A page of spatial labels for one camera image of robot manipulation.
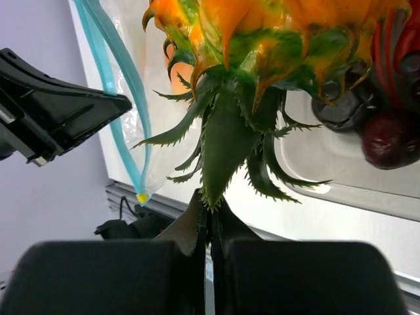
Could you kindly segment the clear plastic food bin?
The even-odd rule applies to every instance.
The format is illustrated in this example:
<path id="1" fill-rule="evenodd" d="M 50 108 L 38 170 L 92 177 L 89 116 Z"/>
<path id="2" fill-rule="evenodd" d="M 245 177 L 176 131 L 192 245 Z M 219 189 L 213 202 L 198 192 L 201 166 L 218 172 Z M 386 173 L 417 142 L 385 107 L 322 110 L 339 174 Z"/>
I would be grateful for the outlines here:
<path id="1" fill-rule="evenodd" d="M 380 170 L 365 160 L 357 133 L 336 133 L 326 126 L 297 129 L 275 142 L 275 152 L 288 175 L 329 181 L 315 188 L 294 187 L 300 194 L 419 220 L 419 164 Z"/>

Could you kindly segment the clear blue zip bag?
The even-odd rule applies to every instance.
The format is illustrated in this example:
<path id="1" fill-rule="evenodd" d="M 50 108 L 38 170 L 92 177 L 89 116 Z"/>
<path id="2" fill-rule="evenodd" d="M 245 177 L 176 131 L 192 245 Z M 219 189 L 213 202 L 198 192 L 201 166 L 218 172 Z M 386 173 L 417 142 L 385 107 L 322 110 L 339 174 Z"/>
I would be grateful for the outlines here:
<path id="1" fill-rule="evenodd" d="M 154 24 L 142 27 L 147 1 L 71 1 L 70 8 L 88 85 L 132 104 L 100 132 L 100 141 L 109 177 L 132 186 L 144 205 L 177 176 L 198 143 L 199 119 L 176 144 L 144 143 L 186 114 L 188 103 L 170 96 L 184 92 L 180 80 L 190 69 L 177 64 L 167 71 L 172 50 L 163 48 L 164 33 Z"/>

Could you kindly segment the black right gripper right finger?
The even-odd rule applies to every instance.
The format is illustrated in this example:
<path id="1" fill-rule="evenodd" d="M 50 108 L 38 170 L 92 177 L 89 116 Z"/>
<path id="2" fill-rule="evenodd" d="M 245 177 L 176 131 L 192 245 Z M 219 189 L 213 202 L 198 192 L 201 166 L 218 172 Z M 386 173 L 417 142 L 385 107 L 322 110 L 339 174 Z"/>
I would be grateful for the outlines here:
<path id="1" fill-rule="evenodd" d="M 217 314 L 408 313 L 368 243 L 264 240 L 225 201 L 211 218 Z"/>

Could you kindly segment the red lobster toy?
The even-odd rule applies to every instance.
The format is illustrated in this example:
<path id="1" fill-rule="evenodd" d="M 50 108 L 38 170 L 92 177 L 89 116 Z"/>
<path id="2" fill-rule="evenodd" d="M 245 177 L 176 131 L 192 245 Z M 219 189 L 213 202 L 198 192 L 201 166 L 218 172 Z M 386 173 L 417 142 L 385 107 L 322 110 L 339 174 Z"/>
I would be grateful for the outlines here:
<path id="1" fill-rule="evenodd" d="M 374 80 L 392 106 L 419 109 L 419 2 L 411 14 L 392 11 L 375 30 L 372 43 Z"/>

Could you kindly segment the dark purple plum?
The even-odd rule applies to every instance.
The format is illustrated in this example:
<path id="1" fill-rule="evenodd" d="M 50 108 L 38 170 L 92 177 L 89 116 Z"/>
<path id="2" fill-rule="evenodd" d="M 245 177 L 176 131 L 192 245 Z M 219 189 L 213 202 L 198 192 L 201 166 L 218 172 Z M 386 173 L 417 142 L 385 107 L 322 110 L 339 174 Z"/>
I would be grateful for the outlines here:
<path id="1" fill-rule="evenodd" d="M 365 160 L 378 169 L 392 170 L 419 161 L 419 113 L 407 109 L 380 112 L 360 133 Z"/>

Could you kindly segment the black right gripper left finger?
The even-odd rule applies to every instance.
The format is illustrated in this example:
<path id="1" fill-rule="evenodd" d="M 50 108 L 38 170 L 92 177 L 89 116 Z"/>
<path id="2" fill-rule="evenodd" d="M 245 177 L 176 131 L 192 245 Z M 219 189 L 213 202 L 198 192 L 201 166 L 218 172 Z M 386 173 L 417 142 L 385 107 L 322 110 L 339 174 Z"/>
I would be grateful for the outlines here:
<path id="1" fill-rule="evenodd" d="M 204 314 L 207 214 L 195 191 L 152 239 L 46 241 L 19 260 L 2 314 Z"/>

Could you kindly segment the yellow green pineapple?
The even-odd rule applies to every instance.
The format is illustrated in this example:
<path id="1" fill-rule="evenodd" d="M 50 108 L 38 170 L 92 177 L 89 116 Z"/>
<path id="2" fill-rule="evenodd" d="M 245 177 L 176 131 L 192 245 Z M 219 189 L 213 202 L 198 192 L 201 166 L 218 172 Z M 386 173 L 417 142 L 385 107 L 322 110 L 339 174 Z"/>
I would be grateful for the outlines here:
<path id="1" fill-rule="evenodd" d="M 275 180 L 299 187 L 314 181 L 288 175 L 275 141 L 305 123 L 285 110 L 289 91 L 332 105 L 354 88 L 353 66 L 373 66 L 373 38 L 391 14 L 412 16 L 411 1 L 150 1 L 142 25 L 153 22 L 172 47 L 167 69 L 192 67 L 187 91 L 172 100 L 189 103 L 172 129 L 145 139 L 180 142 L 201 119 L 198 144 L 178 169 L 175 183 L 200 175 L 199 193 L 210 211 L 240 167 L 262 196 L 290 201 Z"/>

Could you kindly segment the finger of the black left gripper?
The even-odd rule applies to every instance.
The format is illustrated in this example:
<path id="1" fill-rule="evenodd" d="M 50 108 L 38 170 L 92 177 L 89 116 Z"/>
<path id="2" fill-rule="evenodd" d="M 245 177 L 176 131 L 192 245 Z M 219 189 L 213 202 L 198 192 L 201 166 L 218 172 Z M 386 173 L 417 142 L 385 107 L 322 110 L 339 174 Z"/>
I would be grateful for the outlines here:
<path id="1" fill-rule="evenodd" d="M 53 78 L 1 49 L 1 159 L 41 167 L 132 108 L 129 99 Z"/>

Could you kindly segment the dark purple grape bunch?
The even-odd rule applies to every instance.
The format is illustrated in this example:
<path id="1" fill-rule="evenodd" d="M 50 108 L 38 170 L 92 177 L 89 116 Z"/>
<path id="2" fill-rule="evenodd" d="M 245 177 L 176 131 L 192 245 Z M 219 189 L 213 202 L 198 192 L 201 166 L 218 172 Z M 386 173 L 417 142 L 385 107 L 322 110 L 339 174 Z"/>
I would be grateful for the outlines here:
<path id="1" fill-rule="evenodd" d="M 390 63 L 387 72 L 374 66 L 367 79 L 346 92 L 330 106 L 311 100 L 314 117 L 336 133 L 359 133 L 365 123 L 380 112 L 393 108 L 419 112 L 419 51 L 405 52 Z"/>

